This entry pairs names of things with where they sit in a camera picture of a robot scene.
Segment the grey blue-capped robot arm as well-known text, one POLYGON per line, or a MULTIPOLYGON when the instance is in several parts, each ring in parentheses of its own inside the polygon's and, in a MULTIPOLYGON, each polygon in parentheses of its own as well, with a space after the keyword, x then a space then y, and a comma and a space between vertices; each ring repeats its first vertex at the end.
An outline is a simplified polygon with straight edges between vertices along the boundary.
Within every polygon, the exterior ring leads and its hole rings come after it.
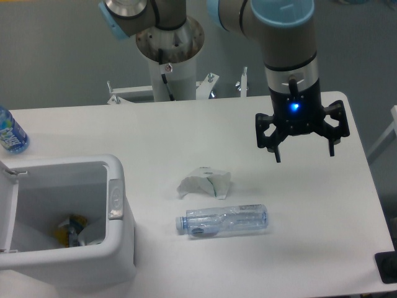
MULTIPOLYGON (((117 38, 135 38, 156 101, 197 98, 195 59, 205 36, 185 1, 101 1, 99 10, 117 38)), ((207 11, 261 48, 274 113, 255 117, 259 148, 279 156, 287 137, 317 133, 333 152, 349 136, 343 102, 321 102, 313 1, 208 1, 207 11)))

